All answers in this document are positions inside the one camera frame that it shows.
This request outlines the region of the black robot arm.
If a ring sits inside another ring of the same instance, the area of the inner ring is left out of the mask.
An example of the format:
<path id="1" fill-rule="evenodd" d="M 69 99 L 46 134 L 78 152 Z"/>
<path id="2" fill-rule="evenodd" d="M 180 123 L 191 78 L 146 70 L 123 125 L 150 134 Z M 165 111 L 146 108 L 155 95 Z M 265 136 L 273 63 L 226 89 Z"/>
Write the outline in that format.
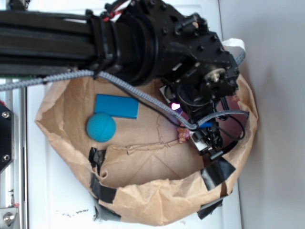
<path id="1" fill-rule="evenodd" d="M 105 5 L 96 16 L 26 11 L 18 0 L 0 13 L 0 73 L 33 76 L 48 82 L 50 75 L 86 70 L 107 72 L 139 86 L 161 79 L 166 100 L 180 104 L 190 118 L 187 128 L 203 155 L 212 161 L 232 150 L 223 146 L 216 111 L 218 103 L 238 89 L 239 69 L 218 35 L 198 14 L 183 16 L 161 0 L 122 0 Z"/>

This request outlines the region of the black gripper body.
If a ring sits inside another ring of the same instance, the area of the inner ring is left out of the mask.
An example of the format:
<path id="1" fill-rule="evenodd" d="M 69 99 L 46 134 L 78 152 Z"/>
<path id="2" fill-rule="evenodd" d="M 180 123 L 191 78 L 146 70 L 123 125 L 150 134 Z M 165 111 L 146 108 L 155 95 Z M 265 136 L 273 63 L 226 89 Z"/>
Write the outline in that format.
<path id="1" fill-rule="evenodd" d="M 233 137 L 232 143 L 223 146 L 223 129 L 218 120 L 231 117 L 227 96 L 235 95 L 238 90 L 239 70 L 215 69 L 196 80 L 189 78 L 170 81 L 162 78 L 163 95 L 170 102 L 181 105 L 189 122 L 195 125 L 191 131 L 191 140 L 199 155 L 208 154 L 211 161 L 219 159 L 233 149 L 239 137 Z"/>

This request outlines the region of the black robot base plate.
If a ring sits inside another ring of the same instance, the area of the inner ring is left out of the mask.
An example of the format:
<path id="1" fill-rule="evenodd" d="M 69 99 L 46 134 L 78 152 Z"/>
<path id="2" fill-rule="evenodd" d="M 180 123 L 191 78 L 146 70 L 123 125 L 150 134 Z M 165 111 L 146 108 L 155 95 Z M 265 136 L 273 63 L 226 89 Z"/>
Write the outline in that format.
<path id="1" fill-rule="evenodd" d="M 12 113 L 0 104 L 0 172 L 2 173 L 11 163 L 12 156 Z"/>

